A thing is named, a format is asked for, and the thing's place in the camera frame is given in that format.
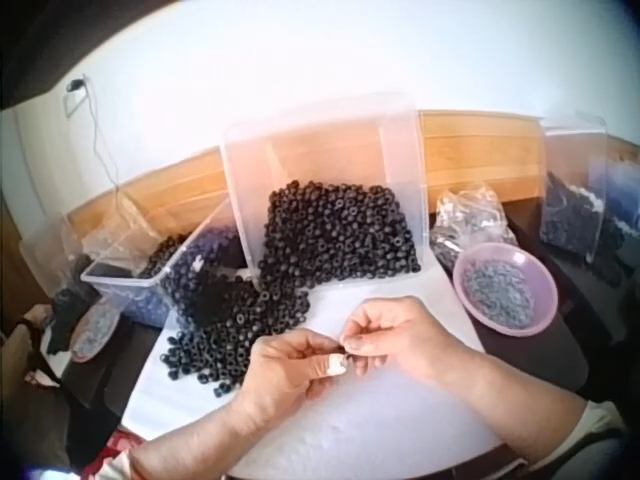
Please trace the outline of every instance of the hand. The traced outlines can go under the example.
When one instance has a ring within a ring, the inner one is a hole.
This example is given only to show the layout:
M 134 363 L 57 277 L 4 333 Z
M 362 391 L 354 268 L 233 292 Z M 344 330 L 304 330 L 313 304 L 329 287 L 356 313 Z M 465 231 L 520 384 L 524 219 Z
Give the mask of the hand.
M 235 407 L 257 427 L 273 426 L 296 412 L 305 399 L 319 398 L 346 372 L 335 340 L 307 329 L 259 338 Z
M 472 352 L 415 297 L 366 300 L 347 319 L 340 341 L 355 355 L 358 375 L 390 359 L 417 380 L 436 384 Z
M 51 315 L 51 305 L 38 304 L 31 307 L 31 310 L 25 313 L 22 318 L 41 329 L 49 315 Z

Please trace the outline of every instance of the power cord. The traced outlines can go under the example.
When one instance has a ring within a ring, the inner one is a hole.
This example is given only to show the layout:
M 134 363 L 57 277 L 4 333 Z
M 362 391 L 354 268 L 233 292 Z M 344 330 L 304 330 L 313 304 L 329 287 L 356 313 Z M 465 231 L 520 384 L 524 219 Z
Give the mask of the power cord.
M 107 175 L 107 178 L 109 179 L 109 181 L 111 182 L 111 184 L 115 189 L 116 207 L 117 207 L 118 205 L 117 197 L 118 197 L 118 193 L 120 192 L 120 174 L 119 174 L 120 172 L 118 170 L 118 164 L 113 160 L 113 156 L 111 155 L 111 151 L 109 150 L 109 146 L 105 140 L 104 134 L 100 129 L 100 124 L 98 122 L 98 99 L 93 90 L 91 78 L 88 75 L 82 74 L 82 78 L 75 78 L 71 80 L 71 82 L 69 82 L 69 84 L 67 85 L 67 92 L 69 93 L 75 92 L 82 88 L 86 89 L 87 91 L 87 100 L 89 101 L 89 113 L 91 114 L 91 119 L 93 120 L 93 154 L 102 165 L 102 168 L 104 169 Z M 98 150 L 99 137 L 102 138 L 102 143 L 104 144 L 107 155 L 109 156 L 109 160 L 111 161 L 111 164 L 113 165 L 113 168 L 115 170 L 115 178 L 114 176 L 111 175 L 111 171 L 109 167 L 107 167 L 107 163 L 105 162 L 104 158 L 100 154 L 100 151 Z

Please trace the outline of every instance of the white table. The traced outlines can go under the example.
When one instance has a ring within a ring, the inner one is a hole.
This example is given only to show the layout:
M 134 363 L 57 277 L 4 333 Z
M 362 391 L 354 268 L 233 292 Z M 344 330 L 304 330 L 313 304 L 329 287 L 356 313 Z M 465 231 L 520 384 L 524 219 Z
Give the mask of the white table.
M 371 296 L 416 295 L 454 335 L 482 350 L 471 321 L 434 258 L 419 275 L 384 283 L 314 289 L 306 327 L 337 337 L 347 315 Z M 175 334 L 172 314 L 131 395 L 122 424 L 150 440 L 226 403 L 194 376 L 172 382 L 160 354 Z M 388 367 L 341 377 L 328 395 L 305 406 L 260 442 L 230 472 L 261 479 L 407 478 L 450 468 L 499 445 L 465 405 Z

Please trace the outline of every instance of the plastic bowl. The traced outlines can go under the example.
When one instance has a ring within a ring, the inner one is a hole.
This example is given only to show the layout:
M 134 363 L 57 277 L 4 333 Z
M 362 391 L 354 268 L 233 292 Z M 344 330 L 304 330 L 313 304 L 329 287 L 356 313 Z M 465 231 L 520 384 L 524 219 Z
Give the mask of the plastic bowl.
M 499 325 L 474 307 L 467 296 L 462 279 L 467 268 L 473 268 L 476 262 L 486 260 L 509 262 L 522 271 L 533 295 L 533 319 L 530 327 L 513 329 Z M 478 321 L 513 337 L 529 337 L 540 333 L 551 324 L 558 309 L 558 289 L 549 270 L 533 255 L 504 243 L 482 243 L 462 252 L 453 268 L 453 286 L 462 304 Z

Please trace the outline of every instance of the clear plastic container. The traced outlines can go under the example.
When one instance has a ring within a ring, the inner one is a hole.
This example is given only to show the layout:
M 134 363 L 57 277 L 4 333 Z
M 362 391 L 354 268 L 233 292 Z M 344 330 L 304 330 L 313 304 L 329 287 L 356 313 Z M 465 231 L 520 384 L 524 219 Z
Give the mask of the clear plastic container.
M 599 185 L 606 175 L 607 209 L 629 228 L 640 232 L 640 164 L 610 159 L 606 172 L 589 173 L 590 185 Z
M 546 169 L 540 219 L 542 241 L 593 260 L 607 192 L 607 131 L 585 114 L 556 115 L 541 122 Z M 589 172 L 605 172 L 589 181 Z
M 235 125 L 224 134 L 223 160 L 253 278 L 264 255 L 269 194 L 293 180 L 389 187 L 425 266 L 422 135 L 415 107 L 404 95 L 324 101 Z
M 206 268 L 218 247 L 212 233 L 235 231 L 235 219 L 224 191 L 160 208 L 144 220 L 151 229 L 133 228 L 96 258 L 81 278 L 132 320 L 162 327 L 170 308 L 178 306 L 167 294 L 165 280 L 186 278 Z M 157 273 L 136 278 L 162 241 L 188 234 Z
M 72 284 L 75 260 L 82 254 L 82 243 L 69 221 L 56 214 L 19 245 L 22 258 L 44 292 L 53 297 Z

